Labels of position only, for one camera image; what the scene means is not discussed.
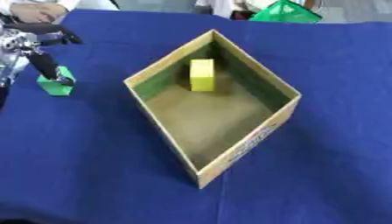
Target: green container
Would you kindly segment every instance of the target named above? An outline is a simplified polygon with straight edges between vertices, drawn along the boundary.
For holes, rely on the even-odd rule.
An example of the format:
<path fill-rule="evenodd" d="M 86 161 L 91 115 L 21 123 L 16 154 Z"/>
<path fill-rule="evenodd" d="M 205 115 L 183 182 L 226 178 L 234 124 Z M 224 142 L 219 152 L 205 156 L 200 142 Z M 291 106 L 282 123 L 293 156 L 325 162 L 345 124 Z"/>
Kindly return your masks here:
<path fill-rule="evenodd" d="M 278 0 L 255 14 L 249 21 L 317 23 L 322 17 L 290 0 Z"/>
<path fill-rule="evenodd" d="M 76 82 L 74 76 L 65 66 L 59 66 L 62 75 Z M 49 94 L 56 96 L 67 96 L 71 94 L 74 87 L 64 86 L 55 81 L 48 80 L 42 74 L 38 77 L 37 83 Z"/>

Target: box rim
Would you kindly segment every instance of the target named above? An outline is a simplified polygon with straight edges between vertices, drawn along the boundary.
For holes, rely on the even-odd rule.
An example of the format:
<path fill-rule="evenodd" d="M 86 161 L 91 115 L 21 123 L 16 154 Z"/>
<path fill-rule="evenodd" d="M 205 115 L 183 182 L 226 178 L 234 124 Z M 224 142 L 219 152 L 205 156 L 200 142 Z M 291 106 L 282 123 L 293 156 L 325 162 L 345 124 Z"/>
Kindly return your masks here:
<path fill-rule="evenodd" d="M 299 102 L 301 99 L 302 95 L 296 96 L 294 99 L 286 103 L 282 108 L 280 108 L 276 113 L 274 113 L 272 116 L 270 116 L 268 119 L 266 119 L 264 122 L 262 122 L 260 125 L 256 126 L 252 131 L 250 131 L 245 137 L 243 137 L 240 141 L 235 143 L 233 146 L 228 148 L 227 150 L 223 151 L 217 158 L 215 158 L 211 163 L 207 164 L 203 168 L 201 168 L 198 172 L 197 175 L 201 176 L 203 173 L 207 172 L 209 169 L 214 168 L 227 154 L 232 153 L 233 151 L 237 150 L 241 145 L 245 144 L 246 141 L 248 141 L 258 130 L 264 128 L 271 120 L 276 119 L 278 116 L 280 116 L 284 111 L 286 111 L 287 108 L 293 107 L 295 104 Z"/>
<path fill-rule="evenodd" d="M 260 69 L 262 69 L 263 71 L 265 71 L 267 73 L 267 75 L 271 78 L 271 79 L 275 79 L 277 82 L 283 84 L 283 86 L 285 88 L 288 88 L 294 95 L 294 96 L 288 96 L 290 101 L 288 101 L 283 107 L 281 107 L 277 112 L 275 112 L 273 115 L 271 115 L 268 119 L 266 119 L 265 121 L 263 121 L 260 125 L 256 126 L 252 131 L 250 131 L 245 137 L 243 137 L 241 140 L 239 140 L 237 143 L 235 143 L 233 146 L 231 146 L 230 148 L 224 150 L 218 157 L 216 157 L 214 160 L 212 160 L 210 163 L 208 163 L 207 165 L 205 165 L 204 167 L 202 167 L 201 169 L 197 169 L 196 166 L 194 165 L 194 163 L 192 162 L 192 160 L 185 154 L 185 151 L 182 147 L 179 146 L 179 144 L 177 143 L 177 141 L 174 139 L 174 137 L 171 135 L 171 133 L 165 128 L 165 126 L 158 120 L 158 118 L 152 113 L 152 111 L 149 109 L 149 107 L 147 106 L 146 103 L 144 103 L 144 101 L 140 98 L 140 96 L 136 93 L 134 86 L 147 81 L 151 76 L 153 76 L 154 74 L 148 74 L 145 75 L 147 77 L 144 77 L 144 80 L 140 80 L 138 83 L 134 83 L 133 80 L 137 79 L 137 76 L 142 75 L 144 73 L 146 73 L 148 70 L 152 69 L 153 67 L 155 67 L 158 63 L 160 63 L 163 60 L 168 60 L 172 54 L 174 53 L 180 53 L 181 51 L 183 51 L 184 48 L 191 46 L 192 44 L 194 44 L 195 41 L 197 41 L 198 39 L 203 39 L 204 37 L 207 37 L 208 35 L 211 35 L 211 41 L 216 40 L 216 36 L 220 37 L 221 39 L 223 39 L 224 41 L 228 42 L 231 46 L 234 47 L 234 49 L 236 51 L 238 51 L 239 53 L 241 53 L 244 57 L 246 57 L 248 60 L 250 60 L 251 62 L 255 63 L 255 65 L 257 67 L 259 67 Z M 284 111 L 291 107 L 291 106 L 295 106 L 295 104 L 297 104 L 300 100 L 300 98 L 302 97 L 302 94 L 296 90 L 294 87 L 292 87 L 289 83 L 287 83 L 286 81 L 284 81 L 282 78 L 280 78 L 279 76 L 277 76 L 275 73 L 271 72 L 266 66 L 264 66 L 261 62 L 257 61 L 255 58 L 253 58 L 250 54 L 248 54 L 247 52 L 245 52 L 243 49 L 241 49 L 238 45 L 236 45 L 233 41 L 231 41 L 230 39 L 226 38 L 223 34 L 221 34 L 219 31 L 215 30 L 215 29 L 211 29 L 209 31 L 206 31 L 202 34 L 200 34 L 198 37 L 191 39 L 190 41 L 188 41 L 187 43 L 179 46 L 178 48 L 176 48 L 175 50 L 169 52 L 168 54 L 166 54 L 163 58 L 158 59 L 157 61 L 155 61 L 154 63 L 150 64 L 149 66 L 147 66 L 146 68 L 140 70 L 139 72 L 131 75 L 130 77 L 128 77 L 127 79 L 125 79 L 123 81 L 123 83 L 128 87 L 129 91 L 132 93 L 132 95 L 137 99 L 137 101 L 142 105 L 143 109 L 148 112 L 149 116 L 154 120 L 155 124 L 159 127 L 159 129 L 163 132 L 164 136 L 166 138 L 168 138 L 168 140 L 170 141 L 170 143 L 172 144 L 172 146 L 175 148 L 176 152 L 181 156 L 181 159 L 183 161 L 185 161 L 186 165 L 188 165 L 189 168 L 191 168 L 191 170 L 193 171 L 193 173 L 195 175 L 197 175 L 198 177 L 203 175 L 203 173 L 205 173 L 206 171 L 208 171 L 211 168 L 214 168 L 214 166 L 219 163 L 227 154 L 232 153 L 233 151 L 235 151 L 239 146 L 241 146 L 242 144 L 244 144 L 247 140 L 249 140 L 250 137 L 252 137 L 259 129 L 263 128 L 270 120 L 275 119 L 277 116 L 281 115 L 282 113 L 284 113 Z M 280 87 L 277 87 L 275 85 L 275 83 L 271 83 L 273 84 L 276 88 L 279 89 L 279 91 L 282 91 L 282 89 Z"/>

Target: yellow block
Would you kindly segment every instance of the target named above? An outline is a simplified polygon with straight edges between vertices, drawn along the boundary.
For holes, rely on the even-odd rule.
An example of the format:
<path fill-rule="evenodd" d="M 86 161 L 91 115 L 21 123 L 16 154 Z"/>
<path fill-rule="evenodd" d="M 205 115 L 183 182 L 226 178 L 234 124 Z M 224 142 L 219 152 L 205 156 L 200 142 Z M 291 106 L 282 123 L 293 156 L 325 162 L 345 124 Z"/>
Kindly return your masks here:
<path fill-rule="evenodd" d="M 191 90 L 214 91 L 214 60 L 191 60 Z"/>

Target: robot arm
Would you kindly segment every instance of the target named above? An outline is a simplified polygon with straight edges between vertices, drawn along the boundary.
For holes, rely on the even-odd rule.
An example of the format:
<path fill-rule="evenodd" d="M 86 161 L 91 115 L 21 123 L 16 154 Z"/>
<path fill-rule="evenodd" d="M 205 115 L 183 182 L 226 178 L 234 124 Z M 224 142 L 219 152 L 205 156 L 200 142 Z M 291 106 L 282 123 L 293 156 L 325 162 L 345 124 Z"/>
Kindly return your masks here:
<path fill-rule="evenodd" d="M 46 34 L 52 38 L 39 40 L 40 35 Z M 41 46 L 66 45 L 68 42 L 82 44 L 77 35 L 58 24 L 0 25 L 0 108 L 20 72 L 20 61 L 23 60 L 30 61 L 48 80 L 73 86 L 74 81 L 61 74 L 54 59 L 40 50 Z"/>

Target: open box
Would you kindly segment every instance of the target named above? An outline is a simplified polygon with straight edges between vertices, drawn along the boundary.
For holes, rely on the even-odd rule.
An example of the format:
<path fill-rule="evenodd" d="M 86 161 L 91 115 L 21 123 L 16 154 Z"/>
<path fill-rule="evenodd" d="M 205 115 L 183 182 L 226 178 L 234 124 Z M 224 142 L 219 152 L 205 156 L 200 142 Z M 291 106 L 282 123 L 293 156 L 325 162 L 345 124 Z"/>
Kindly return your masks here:
<path fill-rule="evenodd" d="M 214 59 L 215 91 L 190 90 L 194 59 Z M 124 82 L 199 188 L 284 123 L 301 98 L 214 30 Z"/>

